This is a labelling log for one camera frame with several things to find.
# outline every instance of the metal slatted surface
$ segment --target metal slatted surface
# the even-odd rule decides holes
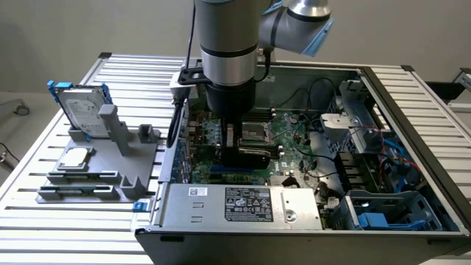
[[[129,126],[151,123],[168,132],[173,113],[168,82],[180,69],[181,58],[113,55],[100,59],[83,80],[84,84],[105,82],[113,102],[119,106],[120,119]],[[463,143],[454,126],[440,116],[439,108],[424,100],[424,92],[412,86],[410,78],[398,66],[374,66],[387,82],[398,103],[415,120],[418,131],[430,142],[446,137],[447,142]],[[411,101],[403,94],[420,95]],[[37,204],[35,190],[45,182],[63,148],[69,140],[68,121],[57,113],[36,143],[24,156],[16,170],[0,188],[0,263],[1,264],[152,264],[129,229],[149,218],[148,213],[131,212],[132,204]],[[471,149],[462,145],[432,146],[447,166],[460,167],[452,154],[471,157]],[[148,191],[157,189],[157,178],[165,147],[157,147]],[[458,183],[468,183],[468,175],[454,172]],[[435,259],[427,264],[444,264]]]
[[[392,99],[471,201],[471,136],[415,74],[374,68]]]

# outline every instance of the blue cable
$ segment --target blue cable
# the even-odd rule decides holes
[[[404,185],[406,185],[406,176],[400,176],[400,180],[399,180],[398,187],[395,189],[395,193],[400,193],[400,190],[403,189]]]
[[[388,144],[390,146],[395,147],[399,150],[402,156],[404,156],[404,154],[406,154],[404,148],[402,148],[395,142],[392,142],[388,139],[384,139],[384,143]]]

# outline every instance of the blue plastic clip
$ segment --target blue plastic clip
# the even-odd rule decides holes
[[[49,80],[47,82],[47,90],[49,90],[49,93],[53,97],[53,100],[56,101],[56,103],[60,103],[59,101],[59,97],[57,97],[57,93],[56,93],[56,88],[71,88],[73,86],[73,84],[71,82],[59,82],[56,85],[53,84],[55,81]]]
[[[133,213],[145,213],[147,212],[147,203],[135,202],[132,205],[132,212]]]
[[[109,87],[104,84],[104,82],[101,83],[101,89],[103,89],[105,104],[112,104],[112,99],[111,99],[111,94],[109,94]]]
[[[331,28],[332,28],[332,25],[334,25],[334,21],[335,21],[334,18],[331,18],[327,21],[327,23],[323,26],[323,28],[320,29],[318,35],[312,39],[308,47],[306,47],[304,51],[302,52],[302,55],[315,57],[315,55],[316,55],[316,53],[319,51],[319,48],[320,48],[320,46],[323,45],[323,43],[326,41],[327,35],[330,34],[330,31],[331,31]]]
[[[283,1],[276,0],[275,3],[267,8],[266,12],[263,15],[270,14],[272,11],[278,10],[283,6]]]
[[[359,216],[360,226],[364,230],[402,230],[422,231],[426,230],[426,220],[414,221],[410,224],[388,224],[384,214],[363,213]]]

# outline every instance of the gray 3d-printed stand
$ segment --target gray 3d-printed stand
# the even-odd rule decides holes
[[[145,196],[160,132],[148,124],[128,130],[116,112],[115,105],[103,105],[99,113],[109,139],[87,141],[81,131],[69,130],[72,140],[39,189],[37,203],[128,203]],[[87,151],[73,166],[65,161],[72,149]]]

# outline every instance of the black cable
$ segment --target black cable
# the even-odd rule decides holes
[[[304,92],[307,93],[307,91],[306,91],[304,88],[299,88],[299,89],[294,92],[294,94],[290,96],[290,98],[288,98],[286,101],[283,101],[283,103],[280,103],[279,105],[276,105],[275,108],[278,109],[278,108],[283,107],[284,104],[287,104],[287,103],[290,102],[290,100],[292,100],[292,98],[295,97],[295,95],[298,94],[299,91],[304,91]]]
[[[17,159],[17,157],[13,155],[13,153],[9,151],[8,147],[5,146],[5,144],[3,142],[0,142],[0,145],[3,145],[3,147],[5,148],[7,152],[9,153],[9,155],[15,158],[15,160],[17,162],[20,162],[20,159]]]
[[[306,179],[304,179],[304,184],[306,184],[311,189],[316,189],[316,187],[308,185],[308,182],[306,181]]]
[[[191,33],[189,33],[189,39],[188,39],[188,52],[187,52],[187,65],[185,65],[185,69],[188,69],[188,66],[189,66],[191,46],[192,46],[192,44],[193,44],[195,17],[196,17],[196,5],[195,5],[195,2],[193,2],[193,17],[192,17],[192,19],[191,19]]]
[[[259,80],[255,80],[256,83],[262,82],[263,80],[266,80],[268,74],[270,74],[270,64],[271,64],[271,60],[272,60],[272,53],[271,52],[264,52],[263,53],[266,56],[266,73],[263,74],[263,78]]]
[[[188,67],[189,67],[191,46],[193,44],[193,34],[195,34],[195,19],[196,19],[196,4],[193,1],[193,15],[191,18],[191,32],[189,32],[189,39],[188,39],[188,52],[187,52],[185,69],[188,69]],[[173,146],[175,139],[177,138],[184,100],[185,100],[185,98],[183,98],[183,100],[180,100],[179,102],[175,103],[173,117],[169,122],[168,135],[167,135],[167,147],[168,148],[171,148]]]
[[[312,103],[311,103],[311,92],[312,92],[312,88],[314,88],[315,84],[316,84],[319,81],[322,81],[322,80],[326,80],[326,81],[328,81],[328,82],[331,83],[331,86],[332,86],[332,89],[334,89],[334,98],[338,97],[338,89],[336,89],[336,85],[334,84],[334,81],[332,81],[330,78],[327,78],[327,77],[316,78],[316,79],[314,80],[314,82],[311,83],[310,90],[308,90],[308,108],[312,107],[312,106],[311,106],[311,105],[312,105]]]
[[[315,121],[316,121],[316,119],[312,118],[312,120],[310,121],[310,123],[307,124],[306,127],[310,127],[310,125],[311,125]],[[300,125],[298,126],[298,128],[296,128],[296,130],[295,130],[295,133],[294,133],[294,145],[295,145],[295,148],[296,148],[298,152],[302,153],[302,154],[306,155],[306,156],[326,158],[326,159],[331,160],[331,161],[335,163],[335,160],[334,160],[332,158],[330,158],[328,156],[312,155],[312,154],[310,154],[310,153],[303,152],[303,151],[299,149],[299,147],[298,147],[298,145],[296,145],[296,141],[295,141],[295,136],[296,136],[296,133],[299,132],[299,129],[300,129],[302,126],[303,126],[303,124],[300,124]]]
[[[177,138],[180,119],[181,119],[181,109],[183,109],[183,103],[176,103],[173,117],[168,127],[167,148],[171,148],[173,146],[175,139]]]
[[[338,174],[338,172],[332,172],[332,173],[326,174],[326,175],[323,175],[323,176],[314,176],[314,175],[311,175],[311,173],[310,173],[308,171],[307,171],[307,174],[308,174],[308,176],[312,177],[312,178],[324,178],[324,177],[328,177],[330,175]]]

